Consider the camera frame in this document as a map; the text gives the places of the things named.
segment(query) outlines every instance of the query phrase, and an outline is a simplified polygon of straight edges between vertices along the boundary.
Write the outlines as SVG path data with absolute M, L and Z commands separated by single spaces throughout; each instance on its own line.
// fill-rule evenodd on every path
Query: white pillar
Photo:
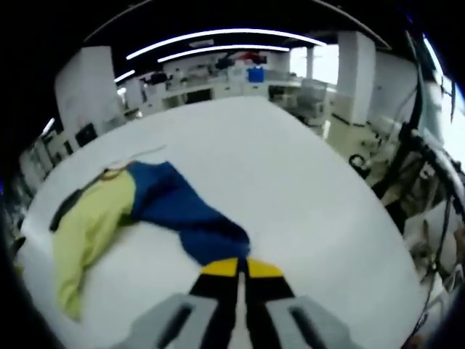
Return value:
M 89 123 L 97 135 L 109 120 L 124 116 L 118 110 L 110 47 L 84 47 L 55 78 L 55 96 L 71 148 L 79 148 L 76 133 Z
M 291 69 L 291 54 L 289 52 L 280 54 L 280 69 L 283 73 L 288 73 Z
M 313 55 L 314 55 L 313 47 L 311 49 L 307 49 L 307 78 L 313 79 Z
M 143 98 L 142 98 L 142 83 L 138 78 L 133 78 L 124 84 L 124 87 L 126 87 L 126 93 L 124 94 L 128 108 L 129 109 L 135 109 L 139 108 L 143 104 Z
M 337 90 L 344 101 L 339 117 L 349 124 L 364 126 L 368 120 L 376 70 L 374 42 L 359 32 L 338 34 L 339 76 Z

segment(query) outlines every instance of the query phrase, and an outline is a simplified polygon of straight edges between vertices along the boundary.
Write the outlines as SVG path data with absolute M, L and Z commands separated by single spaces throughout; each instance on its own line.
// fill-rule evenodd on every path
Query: window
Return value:
M 307 77 L 307 48 L 296 47 L 291 50 L 291 73 L 295 73 L 301 78 Z
M 465 169 L 465 107 L 464 97 L 461 90 L 456 85 L 456 105 L 453 111 L 452 122 L 450 122 L 450 112 L 452 111 L 452 96 L 447 92 L 442 95 L 442 117 L 446 121 L 444 129 L 444 149 L 456 161 L 462 163 L 462 170 Z
M 337 85 L 339 73 L 339 46 L 315 46 L 313 48 L 312 79 Z

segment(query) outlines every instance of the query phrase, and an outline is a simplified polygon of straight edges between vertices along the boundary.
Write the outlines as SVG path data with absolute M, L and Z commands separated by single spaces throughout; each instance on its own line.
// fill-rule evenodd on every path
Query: yellow cloth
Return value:
M 129 215 L 136 185 L 127 171 L 106 173 L 106 178 L 88 188 L 60 221 L 53 237 L 55 282 L 60 307 L 79 318 L 83 272 L 110 245 L 119 220 Z

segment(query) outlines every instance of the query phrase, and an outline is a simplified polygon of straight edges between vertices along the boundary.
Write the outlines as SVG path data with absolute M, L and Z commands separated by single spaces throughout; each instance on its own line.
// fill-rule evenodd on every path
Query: blue cloth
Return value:
M 247 257 L 244 229 L 203 202 L 169 162 L 134 162 L 127 171 L 136 183 L 132 219 L 177 230 L 184 250 L 202 265 Z

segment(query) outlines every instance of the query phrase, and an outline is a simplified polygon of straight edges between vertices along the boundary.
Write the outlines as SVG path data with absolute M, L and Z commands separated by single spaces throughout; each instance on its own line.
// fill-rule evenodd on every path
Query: cable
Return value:
M 405 200 L 405 197 L 412 191 L 414 184 L 416 183 L 417 179 L 420 177 L 421 170 L 423 169 L 426 161 L 422 158 L 418 158 L 411 163 L 409 163 L 407 166 L 403 167 L 399 172 L 398 172 L 398 178 L 400 179 L 400 176 L 403 175 L 404 173 L 407 172 L 408 169 L 412 168 L 413 165 L 418 165 L 418 168 L 416 168 L 416 171 L 412 175 L 412 177 L 407 180 L 406 183 L 403 184 L 402 186 L 402 191 L 399 195 L 399 201 Z
M 396 133 L 395 132 L 396 125 L 402 116 L 401 111 L 405 107 L 407 102 L 411 99 L 413 94 L 417 91 L 417 89 L 418 89 L 418 85 L 416 85 L 412 89 L 412 91 L 407 95 L 407 97 L 402 101 L 402 103 L 400 103 L 399 107 L 397 108 L 396 114 L 395 114 L 396 117 L 392 120 L 392 127 L 391 127 L 391 130 L 389 131 L 387 138 L 384 140 L 381 146 L 376 150 L 376 152 L 365 161 L 364 166 L 366 167 L 371 166 L 371 164 L 378 157 L 378 155 L 382 154 L 386 150 L 387 146 L 392 142 L 392 139 L 394 138 L 395 133 Z
M 129 13 L 131 12 L 132 10 L 134 9 L 137 9 L 141 6 L 144 6 L 145 4 L 151 2 L 152 0 L 145 0 L 143 2 L 140 2 L 138 4 L 135 4 L 135 5 L 130 5 L 128 9 L 125 9 L 124 11 L 118 13 L 115 17 L 112 17 L 111 19 L 107 20 L 105 23 L 103 23 L 99 28 L 95 29 L 94 31 L 92 31 L 85 39 L 84 39 L 84 43 L 86 43 L 91 37 L 93 37 L 95 34 L 97 34 L 99 31 L 101 31 L 104 27 L 106 27 L 107 25 L 109 25 L 110 23 L 114 22 L 115 20 L 117 20 L 119 17 L 121 16 L 124 16 L 126 13 Z
M 416 322 L 416 325 L 415 325 L 410 337 L 412 337 L 415 333 L 417 333 L 417 331 L 421 328 L 421 326 L 423 326 L 423 324 L 426 321 L 427 316 L 428 316 L 427 313 L 426 313 L 426 309 L 428 308 L 429 299 L 431 298 L 431 292 L 432 292 L 432 290 L 434 288 L 434 281 L 436 279 L 435 275 L 436 275 L 436 272 L 439 269 L 438 265 L 440 264 L 440 255 L 442 254 L 442 248 L 443 248 L 443 245 L 444 245 L 445 235 L 446 235 L 446 233 L 448 231 L 448 227 L 449 227 L 450 207 L 452 206 L 451 195 L 448 195 L 446 200 L 447 200 L 447 202 L 446 202 L 446 205 L 445 205 L 444 222 L 442 224 L 442 233 L 441 233 L 440 243 L 439 243 L 439 246 L 437 248 L 436 254 L 434 256 L 434 262 L 432 264 L 430 263 L 428 265 L 428 270 L 426 271 L 426 275 L 421 280 L 421 282 L 423 282 L 427 278 L 427 276 L 431 275 L 432 276 L 431 284 L 429 285 L 428 295 L 426 296 L 426 301 L 424 303 L 423 310 L 422 310 L 422 312 L 420 314 L 420 317 L 418 318 L 418 321 Z
M 120 163 L 122 161 L 130 162 L 131 160 L 133 161 L 133 159 L 135 159 L 138 156 L 149 154 L 149 153 L 156 153 L 156 152 L 161 151 L 161 150 L 163 150 L 165 148 L 166 148 L 166 144 L 163 144 L 163 145 L 159 145 L 158 147 L 155 147 L 155 148 L 150 148 L 150 149 L 147 149 L 147 150 L 144 150 L 144 151 L 140 151 L 138 153 L 134 153 L 134 154 L 130 155 L 129 157 L 121 158 L 121 159 L 114 160 L 114 161 L 110 162 L 109 164 L 107 164 L 105 166 L 105 169 L 111 168 L 115 164 L 118 164 L 118 163 Z

